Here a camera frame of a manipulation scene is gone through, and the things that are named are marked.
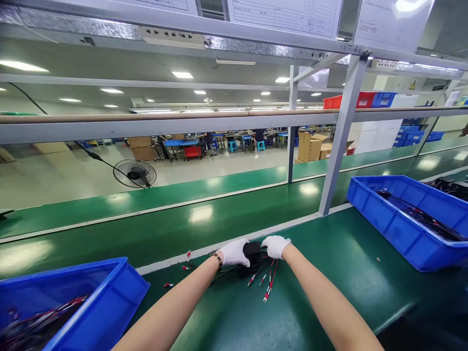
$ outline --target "red crate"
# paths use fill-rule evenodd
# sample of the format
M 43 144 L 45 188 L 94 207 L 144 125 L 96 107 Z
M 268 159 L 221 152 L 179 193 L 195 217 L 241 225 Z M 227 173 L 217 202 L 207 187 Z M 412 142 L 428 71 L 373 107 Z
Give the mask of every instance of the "red crate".
M 359 98 L 357 99 L 356 108 L 371 108 L 372 101 L 374 100 L 374 96 L 377 93 L 374 92 L 360 92 Z M 341 106 L 341 98 L 343 95 L 337 97 L 329 97 L 323 99 L 323 109 L 339 109 Z

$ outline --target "forearm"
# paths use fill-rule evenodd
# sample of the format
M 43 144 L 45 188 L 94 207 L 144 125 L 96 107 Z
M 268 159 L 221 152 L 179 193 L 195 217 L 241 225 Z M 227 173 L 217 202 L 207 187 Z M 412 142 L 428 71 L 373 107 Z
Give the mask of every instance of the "forearm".
M 210 256 L 160 298 L 124 335 L 113 351 L 170 349 L 218 269 L 218 259 Z
M 295 246 L 286 246 L 283 258 L 299 280 L 320 324 L 338 351 L 383 350 L 346 297 Z

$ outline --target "electrical outlet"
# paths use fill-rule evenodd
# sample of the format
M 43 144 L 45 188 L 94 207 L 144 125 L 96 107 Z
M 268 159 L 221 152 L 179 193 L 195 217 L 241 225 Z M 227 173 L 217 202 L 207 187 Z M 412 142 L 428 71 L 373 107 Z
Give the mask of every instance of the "electrical outlet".
M 385 60 L 380 58 L 372 60 L 372 68 L 393 71 L 396 70 L 397 67 L 398 61 Z
M 143 40 L 148 44 L 205 49 L 203 36 L 201 34 L 146 26 L 139 26 L 138 30 Z

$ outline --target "bracelet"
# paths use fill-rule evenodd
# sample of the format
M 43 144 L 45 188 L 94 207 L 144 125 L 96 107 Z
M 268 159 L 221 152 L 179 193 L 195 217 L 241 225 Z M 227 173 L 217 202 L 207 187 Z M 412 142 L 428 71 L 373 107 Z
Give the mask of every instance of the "bracelet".
M 223 268 L 223 261 L 221 261 L 221 257 L 219 257 L 217 253 L 212 253 L 210 256 L 214 256 L 214 257 L 216 257 L 216 258 L 218 259 L 218 261 L 219 261 L 219 269 L 218 269 L 218 271 L 220 271 L 221 268 Z

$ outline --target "gloved hand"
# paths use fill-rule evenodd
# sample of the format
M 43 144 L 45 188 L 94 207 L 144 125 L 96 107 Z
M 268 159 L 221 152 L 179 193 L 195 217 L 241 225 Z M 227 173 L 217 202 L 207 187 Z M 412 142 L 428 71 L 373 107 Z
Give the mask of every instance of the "gloved hand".
M 241 264 L 250 267 L 250 261 L 244 255 L 244 245 L 248 243 L 247 239 L 238 239 L 231 241 L 226 246 L 223 246 L 218 251 L 223 253 L 223 266 Z
M 285 239 L 279 235 L 272 235 L 262 242 L 262 247 L 267 247 L 267 254 L 271 258 L 283 259 L 283 250 L 289 244 L 291 244 L 291 239 Z

